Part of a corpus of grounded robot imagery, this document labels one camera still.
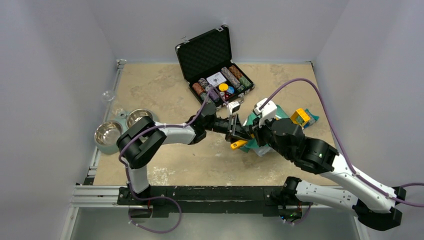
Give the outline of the yellow plastic scoop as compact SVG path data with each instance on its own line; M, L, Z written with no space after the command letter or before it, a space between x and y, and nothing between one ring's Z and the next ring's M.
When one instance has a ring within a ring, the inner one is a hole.
M253 140L255 139L254 135L251 134L250 135L250 139L249 140L245 140L245 139L232 139L230 141L230 148L232 150L237 150L237 149L241 149L241 150L246 150L249 151L249 149L252 147L253 144Z

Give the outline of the green dog food bag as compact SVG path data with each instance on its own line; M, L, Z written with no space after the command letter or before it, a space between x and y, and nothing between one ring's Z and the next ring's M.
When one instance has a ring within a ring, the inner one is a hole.
M275 114L275 119L289 118L289 116L279 104L277 104L276 107L277 110ZM254 124L254 119L256 119L256 117L257 116L254 113L249 114L243 125L249 129L249 126ZM253 134L253 139L249 140L245 145L241 146L239 150L244 153L248 153L252 150L259 157L263 157L265 154L275 152L275 150L269 144L264 144L265 140L269 139L272 136L269 127L262 126L260 129L258 128L255 133Z

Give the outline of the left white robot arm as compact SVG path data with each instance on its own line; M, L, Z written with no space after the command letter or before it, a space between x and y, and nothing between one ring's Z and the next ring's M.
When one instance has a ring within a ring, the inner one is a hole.
M150 186L147 165L159 148L169 144L195 145L206 138L207 132L224 135L227 142L249 141L252 136L243 126L238 115L221 118L212 103L201 106L187 122L167 124L153 121L149 116L142 117L116 141L119 161L124 164L129 197L138 205L149 199Z

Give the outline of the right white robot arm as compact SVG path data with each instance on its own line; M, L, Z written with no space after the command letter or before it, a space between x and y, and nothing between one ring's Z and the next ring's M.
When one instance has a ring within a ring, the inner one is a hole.
M269 145L301 170L341 187L320 186L289 176L279 194L282 204L309 202L344 210L377 231L401 225L403 214L396 209L399 201L395 198L405 199L403 187L386 186L357 168L350 168L336 148L321 139L305 136L302 128L288 118L266 120L263 125L256 119L248 130L259 146Z

